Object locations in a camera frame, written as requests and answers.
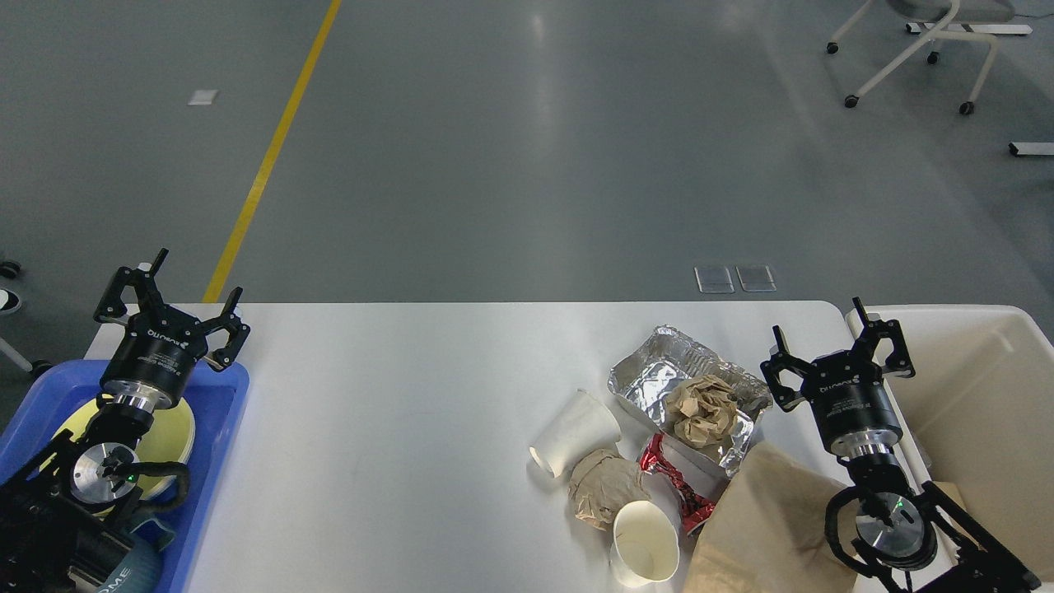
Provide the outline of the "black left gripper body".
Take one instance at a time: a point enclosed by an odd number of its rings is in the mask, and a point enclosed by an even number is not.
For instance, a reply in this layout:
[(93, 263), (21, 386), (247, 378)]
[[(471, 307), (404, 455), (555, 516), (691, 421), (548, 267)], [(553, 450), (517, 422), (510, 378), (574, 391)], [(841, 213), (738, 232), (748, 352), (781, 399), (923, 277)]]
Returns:
[(100, 379), (100, 391), (116, 403), (143, 410), (172, 409), (184, 394), (193, 369), (208, 352), (207, 336), (221, 320), (187, 314), (99, 315), (99, 323), (124, 327), (124, 337)]

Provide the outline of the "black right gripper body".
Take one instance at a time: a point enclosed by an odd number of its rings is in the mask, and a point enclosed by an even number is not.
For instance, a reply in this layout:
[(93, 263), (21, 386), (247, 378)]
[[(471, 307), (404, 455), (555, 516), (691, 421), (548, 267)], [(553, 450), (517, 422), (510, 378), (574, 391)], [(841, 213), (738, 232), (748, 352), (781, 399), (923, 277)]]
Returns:
[(824, 450), (833, 455), (889, 453), (902, 438), (884, 374), (868, 357), (838, 352), (814, 360), (803, 395)]

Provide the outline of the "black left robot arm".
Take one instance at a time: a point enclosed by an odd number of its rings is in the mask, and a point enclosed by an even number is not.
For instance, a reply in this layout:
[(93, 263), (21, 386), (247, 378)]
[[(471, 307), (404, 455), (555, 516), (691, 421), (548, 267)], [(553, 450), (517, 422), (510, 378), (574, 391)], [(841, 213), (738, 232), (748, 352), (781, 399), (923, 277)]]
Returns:
[(120, 266), (95, 308), (109, 361), (36, 367), (2, 434), (4, 592), (181, 592), (250, 379), (236, 286), (213, 318), (165, 303), (168, 251)]

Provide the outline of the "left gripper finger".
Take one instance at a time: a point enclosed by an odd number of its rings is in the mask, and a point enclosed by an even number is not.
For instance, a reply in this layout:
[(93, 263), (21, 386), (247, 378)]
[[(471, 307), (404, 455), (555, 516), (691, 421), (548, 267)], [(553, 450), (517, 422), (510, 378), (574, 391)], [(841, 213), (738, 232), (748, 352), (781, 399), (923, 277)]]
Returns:
[[(170, 307), (156, 285), (155, 275), (165, 263), (169, 249), (161, 248), (153, 262), (143, 268), (119, 266), (94, 310), (93, 319), (99, 324), (115, 324), (125, 330), (134, 328), (170, 329)], [(137, 301), (137, 314), (129, 315), (124, 292), (131, 289)]]
[[(204, 360), (215, 372), (225, 371), (234, 363), (251, 334), (251, 327), (243, 322), (236, 311), (241, 297), (242, 288), (235, 286), (227, 297), (221, 314), (201, 320), (194, 327), (194, 359)], [(227, 334), (226, 344), (210, 349), (208, 338), (221, 331)]]

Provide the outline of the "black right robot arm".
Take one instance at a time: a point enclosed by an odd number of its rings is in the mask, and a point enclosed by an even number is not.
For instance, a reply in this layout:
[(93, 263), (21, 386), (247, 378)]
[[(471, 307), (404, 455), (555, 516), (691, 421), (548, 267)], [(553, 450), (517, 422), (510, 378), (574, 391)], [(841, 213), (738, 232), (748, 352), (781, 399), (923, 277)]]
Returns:
[(889, 376), (912, 378), (899, 320), (872, 316), (860, 299), (853, 345), (812, 361), (790, 353), (780, 327), (760, 365), (776, 406), (812, 409), (819, 438), (847, 470), (850, 487), (824, 512), (832, 555), (889, 592), (911, 592), (912, 574), (934, 562), (938, 537), (956, 548), (956, 564), (923, 586), (926, 592), (1032, 592), (1039, 577), (933, 481), (913, 488), (895, 455), (904, 431), (885, 387)]

